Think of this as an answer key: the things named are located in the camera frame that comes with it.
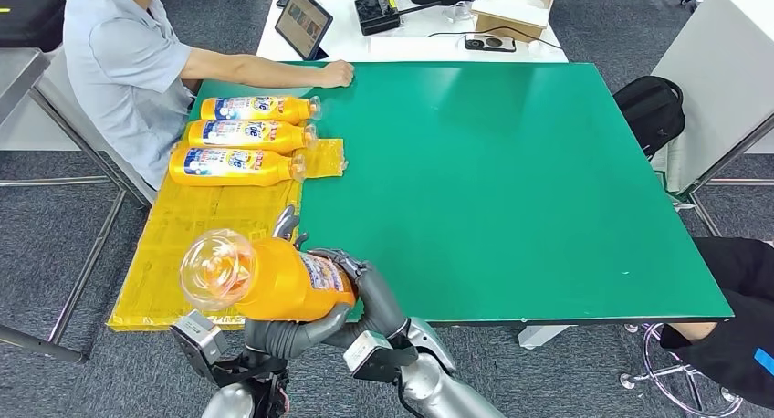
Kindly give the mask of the person's right hand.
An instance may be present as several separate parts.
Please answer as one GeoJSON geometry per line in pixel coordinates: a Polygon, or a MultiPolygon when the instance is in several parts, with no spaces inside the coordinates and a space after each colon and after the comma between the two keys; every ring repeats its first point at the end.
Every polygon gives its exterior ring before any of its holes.
{"type": "Polygon", "coordinates": [[[324,89],[346,88],[354,78],[354,66],[346,61],[330,62],[317,70],[315,87],[324,89]]]}

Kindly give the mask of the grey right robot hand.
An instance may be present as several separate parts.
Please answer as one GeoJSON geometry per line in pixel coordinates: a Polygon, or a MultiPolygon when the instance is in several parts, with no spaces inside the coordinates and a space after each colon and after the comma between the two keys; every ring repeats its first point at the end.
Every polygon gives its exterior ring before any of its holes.
{"type": "Polygon", "coordinates": [[[357,288],[363,305],[357,322],[345,323],[337,332],[324,339],[323,343],[348,348],[363,331],[378,332],[392,340],[405,330],[408,318],[382,274],[370,262],[359,260],[340,249],[316,248],[308,253],[325,257],[339,266],[357,288]]]}

